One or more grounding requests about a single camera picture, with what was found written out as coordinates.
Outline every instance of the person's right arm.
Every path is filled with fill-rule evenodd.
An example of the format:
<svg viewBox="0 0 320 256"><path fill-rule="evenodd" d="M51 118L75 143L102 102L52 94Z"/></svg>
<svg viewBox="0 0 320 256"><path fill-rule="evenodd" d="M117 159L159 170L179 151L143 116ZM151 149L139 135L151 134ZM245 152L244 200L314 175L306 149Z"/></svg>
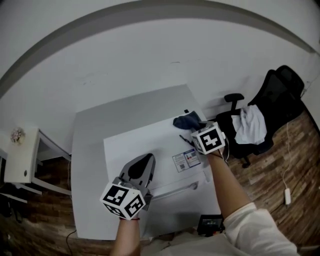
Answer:
<svg viewBox="0 0 320 256"><path fill-rule="evenodd" d="M256 208L225 161L215 155L208 155L208 160L230 243L249 255L298 256L297 247L278 230L266 209Z"/></svg>

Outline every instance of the apriltag cube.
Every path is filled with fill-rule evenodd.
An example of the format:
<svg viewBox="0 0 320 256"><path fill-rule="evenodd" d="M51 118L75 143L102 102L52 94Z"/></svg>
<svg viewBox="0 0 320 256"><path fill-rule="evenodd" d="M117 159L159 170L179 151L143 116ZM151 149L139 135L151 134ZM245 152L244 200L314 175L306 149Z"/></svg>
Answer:
<svg viewBox="0 0 320 256"><path fill-rule="evenodd" d="M100 201L110 213L126 220L131 220L146 205L139 190L113 183L106 185Z"/></svg>
<svg viewBox="0 0 320 256"><path fill-rule="evenodd" d="M226 145L225 134L219 129L218 123L208 125L191 133L196 149L206 155Z"/></svg>

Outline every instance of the chair armrest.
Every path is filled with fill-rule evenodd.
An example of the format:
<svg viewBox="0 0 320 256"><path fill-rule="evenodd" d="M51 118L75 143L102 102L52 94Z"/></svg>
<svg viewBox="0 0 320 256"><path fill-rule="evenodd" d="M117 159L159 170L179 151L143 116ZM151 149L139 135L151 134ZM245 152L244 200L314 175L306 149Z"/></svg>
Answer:
<svg viewBox="0 0 320 256"><path fill-rule="evenodd" d="M224 100L226 102L236 102L236 101L241 101L244 99L245 99L245 97L241 93L231 93L231 94L227 94L226 96L224 96Z"/></svg>
<svg viewBox="0 0 320 256"><path fill-rule="evenodd" d="M231 110L235 110L237 107L237 102L243 100L245 97L241 93L231 93L224 96L226 102L232 102Z"/></svg>

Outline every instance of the white garment on chair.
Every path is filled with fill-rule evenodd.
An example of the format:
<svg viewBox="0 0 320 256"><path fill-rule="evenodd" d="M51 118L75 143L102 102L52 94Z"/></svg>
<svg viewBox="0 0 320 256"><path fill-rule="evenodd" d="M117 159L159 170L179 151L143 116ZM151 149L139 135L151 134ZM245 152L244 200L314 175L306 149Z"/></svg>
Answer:
<svg viewBox="0 0 320 256"><path fill-rule="evenodd" d="M236 143L259 145L265 141L266 122L257 105L241 108L240 115L232 115L231 117L236 132L234 137Z"/></svg>

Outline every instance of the chair backrest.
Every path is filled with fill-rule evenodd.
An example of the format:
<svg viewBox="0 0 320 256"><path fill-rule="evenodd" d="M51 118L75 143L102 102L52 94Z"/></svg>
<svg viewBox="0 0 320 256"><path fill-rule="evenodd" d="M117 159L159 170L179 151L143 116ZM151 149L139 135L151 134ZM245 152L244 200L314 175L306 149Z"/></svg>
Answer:
<svg viewBox="0 0 320 256"><path fill-rule="evenodd" d="M268 71L261 89L248 104L257 105L262 112L267 137L272 138L281 126L302 113L300 95L303 88L300 77L287 66Z"/></svg>

